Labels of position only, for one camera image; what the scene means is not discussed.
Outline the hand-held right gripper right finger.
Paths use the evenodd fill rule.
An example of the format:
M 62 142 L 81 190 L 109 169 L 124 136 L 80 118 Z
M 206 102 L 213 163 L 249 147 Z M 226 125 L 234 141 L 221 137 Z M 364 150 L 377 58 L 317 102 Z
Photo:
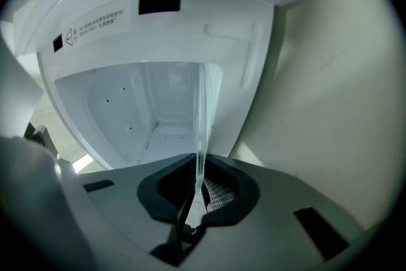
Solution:
M 207 227 L 182 270 L 340 270 L 357 251 L 363 227 L 340 205 L 299 178 L 209 155 L 259 188 L 237 224 Z

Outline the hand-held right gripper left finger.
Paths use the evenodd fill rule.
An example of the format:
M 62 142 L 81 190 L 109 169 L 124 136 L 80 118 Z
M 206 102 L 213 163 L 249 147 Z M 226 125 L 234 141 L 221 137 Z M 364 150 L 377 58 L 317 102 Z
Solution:
M 195 155 L 79 175 L 99 212 L 126 239 L 178 266 L 188 244 L 183 229 L 195 195 Z

